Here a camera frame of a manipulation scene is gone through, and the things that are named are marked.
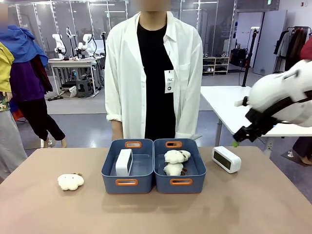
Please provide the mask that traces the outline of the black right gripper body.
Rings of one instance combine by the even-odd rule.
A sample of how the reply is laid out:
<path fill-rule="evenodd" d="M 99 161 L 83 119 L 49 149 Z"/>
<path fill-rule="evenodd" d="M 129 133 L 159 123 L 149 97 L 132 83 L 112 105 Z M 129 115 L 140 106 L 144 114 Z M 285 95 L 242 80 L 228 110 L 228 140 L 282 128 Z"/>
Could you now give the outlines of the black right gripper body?
<path fill-rule="evenodd" d="M 246 139 L 250 142 L 255 141 L 258 137 L 265 135 L 269 132 L 275 125 L 281 121 L 260 113 L 255 109 L 251 108 L 245 115 L 246 119 L 251 123 L 249 127 L 246 127 Z"/>

